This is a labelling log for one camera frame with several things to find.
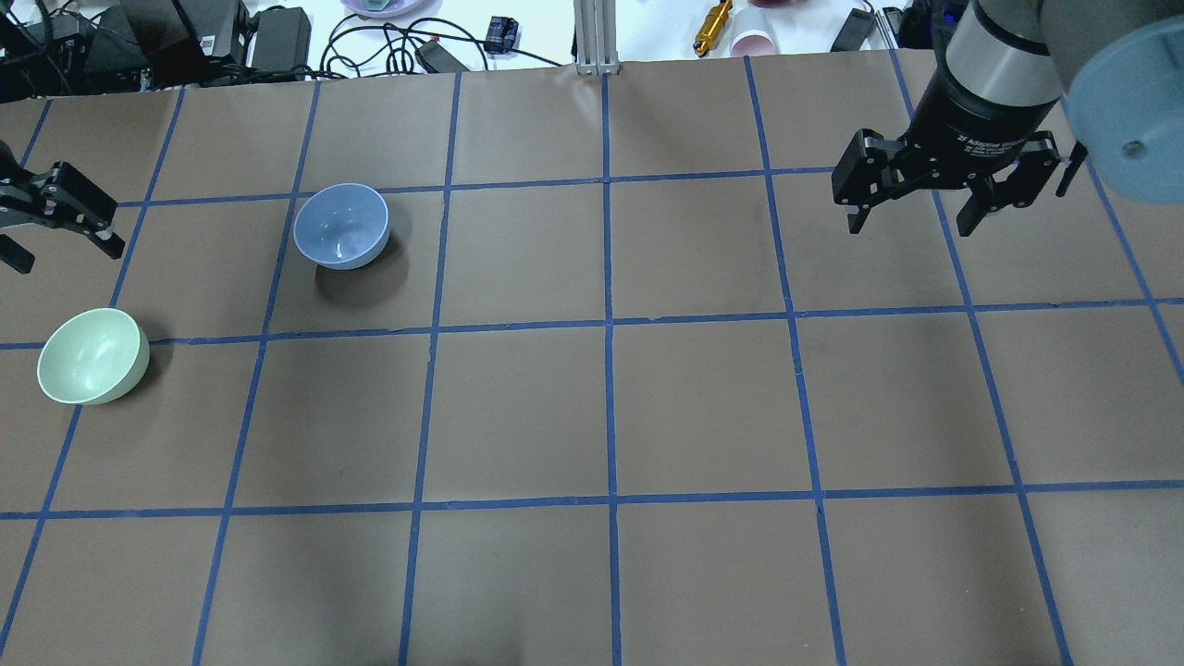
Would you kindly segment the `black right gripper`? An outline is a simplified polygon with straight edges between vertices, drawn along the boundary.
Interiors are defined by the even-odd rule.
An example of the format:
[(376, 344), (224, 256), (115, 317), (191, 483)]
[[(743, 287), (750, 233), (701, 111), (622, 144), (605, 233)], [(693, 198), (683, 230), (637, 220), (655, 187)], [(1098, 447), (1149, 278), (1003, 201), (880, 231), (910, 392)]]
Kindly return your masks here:
[[(902, 141), (879, 132), (855, 132), (832, 171), (832, 197), (847, 209), (847, 231), (860, 233), (871, 209), (924, 187), (961, 188), (969, 201), (955, 216), (965, 239), (987, 214), (1036, 201), (1060, 164), (1054, 133), (1040, 130), (1053, 101), (1043, 105), (999, 105), (977, 96), (939, 65)], [(1002, 181), (993, 174), (1016, 159)]]

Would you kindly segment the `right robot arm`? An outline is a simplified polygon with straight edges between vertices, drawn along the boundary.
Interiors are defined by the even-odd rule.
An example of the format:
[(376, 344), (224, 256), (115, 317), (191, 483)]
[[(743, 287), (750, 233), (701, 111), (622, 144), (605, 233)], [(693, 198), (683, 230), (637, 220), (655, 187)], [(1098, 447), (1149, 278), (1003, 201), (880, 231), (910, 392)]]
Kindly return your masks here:
[(847, 145), (832, 173), (847, 228), (918, 190), (969, 192), (963, 237), (1031, 205), (1061, 161), (1042, 130), (1058, 101), (1075, 145), (1057, 196), (1090, 161), (1131, 201), (1180, 204), (1180, 31), (1179, 1), (972, 1), (905, 134)]

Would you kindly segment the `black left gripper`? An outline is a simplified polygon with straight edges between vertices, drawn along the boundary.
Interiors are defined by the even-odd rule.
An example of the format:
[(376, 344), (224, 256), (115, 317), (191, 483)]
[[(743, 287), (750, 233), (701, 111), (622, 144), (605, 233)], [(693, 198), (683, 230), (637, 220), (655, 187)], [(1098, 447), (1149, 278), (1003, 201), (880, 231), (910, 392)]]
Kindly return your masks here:
[[(1, 141), (1, 214), (4, 228), (30, 223), (41, 201), (47, 228), (63, 228), (81, 233), (111, 260), (123, 257), (126, 243), (114, 231), (117, 203), (92, 179), (71, 164), (54, 164), (33, 177), (18, 164), (9, 146)], [(36, 265), (36, 256), (26, 248), (0, 235), (0, 260), (21, 275)]]

